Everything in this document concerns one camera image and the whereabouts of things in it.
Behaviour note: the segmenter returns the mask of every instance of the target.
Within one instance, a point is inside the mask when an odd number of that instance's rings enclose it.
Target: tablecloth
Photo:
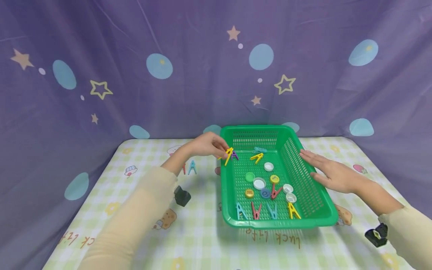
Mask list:
[[[128,140],[122,143],[59,241],[44,270],[76,269],[103,225],[128,198],[151,166],[189,140]],[[381,184],[407,204],[363,151],[343,137],[300,138],[305,149],[337,160]],[[195,174],[189,171],[196,164]],[[411,269],[387,244],[375,248],[364,237],[376,215],[355,195],[329,191],[339,212],[335,226],[308,230],[229,227],[222,218],[220,162],[193,157],[179,184],[190,192],[186,207],[173,202],[144,239],[134,269]]]

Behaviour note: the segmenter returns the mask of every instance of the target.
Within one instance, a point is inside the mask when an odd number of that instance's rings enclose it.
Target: blue clothespin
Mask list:
[[[277,219],[277,204],[274,204],[274,211],[271,209],[269,203],[267,203],[267,209],[269,210],[270,217],[272,219]]]
[[[191,161],[191,166],[189,167],[189,171],[187,174],[189,175],[191,173],[191,170],[194,169],[195,174],[197,174],[197,169],[195,168],[195,161]]]
[[[260,147],[254,147],[254,151],[252,151],[253,154],[259,154],[259,153],[267,153],[267,149],[260,148]]]
[[[246,213],[244,212],[243,208],[241,207],[240,203],[237,203],[237,219],[240,220],[240,213],[243,214],[243,217],[245,219],[248,219],[248,216],[246,215]]]
[[[238,160],[238,156],[237,156],[237,154],[234,151],[232,152],[231,160],[232,160],[233,157],[235,157]]]

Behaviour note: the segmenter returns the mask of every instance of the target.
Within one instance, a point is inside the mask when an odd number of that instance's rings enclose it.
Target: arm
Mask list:
[[[161,167],[151,168],[106,223],[81,261],[80,270],[125,270],[146,233],[168,209],[177,176],[191,156],[226,157],[225,141],[208,132],[180,147]]]
[[[415,269],[432,269],[432,220],[404,206],[382,186],[351,168],[323,156],[301,150],[300,156],[326,176],[311,173],[326,188],[356,194],[388,227],[387,239]]]

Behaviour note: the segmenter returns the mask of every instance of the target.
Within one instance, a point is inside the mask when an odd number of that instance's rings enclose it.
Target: purple clothespin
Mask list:
[[[238,156],[237,156],[237,154],[234,151],[231,154],[231,160],[232,160],[232,157],[235,157],[238,160]]]

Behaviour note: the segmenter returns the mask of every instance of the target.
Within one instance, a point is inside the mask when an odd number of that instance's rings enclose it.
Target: green plastic basket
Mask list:
[[[221,137],[234,148],[239,159],[230,159],[226,166],[225,161],[221,161],[222,215],[229,225],[254,229],[309,229],[336,224],[336,207],[324,186],[310,177],[311,172],[316,172],[315,168],[300,157],[302,144],[292,128],[283,125],[227,126],[221,130]],[[267,153],[257,164],[255,160],[250,160],[255,155],[252,153],[254,147],[267,149]],[[273,163],[272,172],[264,170],[266,162]],[[263,178],[270,191],[273,185],[270,182],[271,175],[280,178],[276,190],[283,184],[292,185],[297,197],[293,205],[301,219],[289,218],[288,203],[283,191],[274,200],[262,198],[253,183],[246,181],[247,172]],[[252,199],[245,196],[248,188],[254,191]],[[253,219],[251,202],[254,202],[255,210],[262,204],[258,220]],[[278,219],[271,219],[267,202],[272,209],[277,204]],[[237,203],[246,212],[247,220],[243,216],[240,216],[240,220],[237,219]]]

